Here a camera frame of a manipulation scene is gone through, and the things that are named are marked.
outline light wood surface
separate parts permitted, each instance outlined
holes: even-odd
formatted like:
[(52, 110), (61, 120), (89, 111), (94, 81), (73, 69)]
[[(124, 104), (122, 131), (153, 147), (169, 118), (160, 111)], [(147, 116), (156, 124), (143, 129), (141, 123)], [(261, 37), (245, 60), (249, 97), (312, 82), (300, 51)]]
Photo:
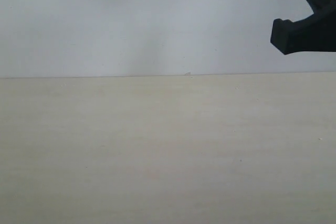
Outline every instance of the light wood surface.
[(0, 80), (1, 224), (336, 222), (336, 73)]

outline black plastic object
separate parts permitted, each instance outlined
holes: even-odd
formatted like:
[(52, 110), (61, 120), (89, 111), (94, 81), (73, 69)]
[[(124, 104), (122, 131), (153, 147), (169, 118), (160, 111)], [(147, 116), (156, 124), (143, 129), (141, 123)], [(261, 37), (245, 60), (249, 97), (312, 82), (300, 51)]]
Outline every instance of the black plastic object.
[(294, 52), (336, 52), (336, 0), (306, 0), (314, 14), (292, 22), (273, 22), (271, 43), (284, 55)]

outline white wall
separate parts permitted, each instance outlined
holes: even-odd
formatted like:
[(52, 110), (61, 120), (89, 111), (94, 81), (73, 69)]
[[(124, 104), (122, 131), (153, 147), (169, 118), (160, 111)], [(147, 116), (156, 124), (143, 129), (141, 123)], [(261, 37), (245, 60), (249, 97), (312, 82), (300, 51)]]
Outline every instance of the white wall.
[(275, 18), (304, 0), (0, 0), (0, 77), (336, 70), (335, 54), (283, 56)]

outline black clamp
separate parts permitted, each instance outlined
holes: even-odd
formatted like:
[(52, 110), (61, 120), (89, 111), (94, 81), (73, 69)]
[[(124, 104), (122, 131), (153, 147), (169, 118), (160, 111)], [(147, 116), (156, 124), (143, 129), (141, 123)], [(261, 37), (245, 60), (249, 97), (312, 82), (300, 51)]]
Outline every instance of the black clamp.
[(336, 52), (336, 0), (306, 0), (313, 15), (292, 22), (273, 22), (271, 43), (284, 55), (294, 52)]

